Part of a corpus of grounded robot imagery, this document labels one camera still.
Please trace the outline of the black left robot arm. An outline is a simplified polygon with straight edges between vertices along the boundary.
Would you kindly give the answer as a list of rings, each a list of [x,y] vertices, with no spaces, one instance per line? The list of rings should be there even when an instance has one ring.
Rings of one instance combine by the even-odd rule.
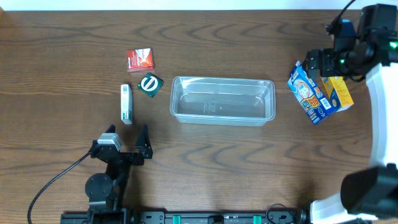
[[[142,166],[152,159],[153,150],[147,125],[144,125],[135,144],[137,152],[121,152],[122,142],[111,125],[88,151],[90,157],[106,163],[106,171],[92,175],[85,184],[89,198],[88,223],[130,223],[130,209],[123,207],[130,168]]]

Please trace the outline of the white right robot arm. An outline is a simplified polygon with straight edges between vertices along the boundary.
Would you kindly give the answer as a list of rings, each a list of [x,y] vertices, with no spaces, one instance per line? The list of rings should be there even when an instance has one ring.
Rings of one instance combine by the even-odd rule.
[[[369,223],[397,217],[397,6],[362,8],[358,28],[337,15],[325,27],[333,48],[310,50],[306,73],[365,81],[372,111],[369,167],[347,175],[340,191],[311,203],[310,223]]]

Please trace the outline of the yellow cough syrup box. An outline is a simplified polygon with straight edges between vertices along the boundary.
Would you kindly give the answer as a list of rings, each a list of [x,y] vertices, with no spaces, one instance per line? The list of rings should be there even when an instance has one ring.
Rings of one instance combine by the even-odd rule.
[[[321,80],[336,112],[347,110],[354,105],[343,77],[321,77]]]

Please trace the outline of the clear plastic container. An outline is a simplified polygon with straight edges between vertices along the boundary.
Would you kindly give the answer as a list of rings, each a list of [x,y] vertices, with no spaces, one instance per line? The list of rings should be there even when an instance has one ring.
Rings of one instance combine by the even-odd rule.
[[[270,80],[175,77],[170,113],[181,123],[261,127],[276,116]]]

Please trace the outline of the blue cooling patch box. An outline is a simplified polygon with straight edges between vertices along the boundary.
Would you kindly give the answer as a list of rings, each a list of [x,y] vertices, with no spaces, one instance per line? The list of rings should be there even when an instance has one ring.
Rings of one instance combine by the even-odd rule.
[[[313,79],[307,76],[301,61],[297,61],[290,73],[287,85],[314,125],[337,112],[341,103],[337,96],[327,98]]]

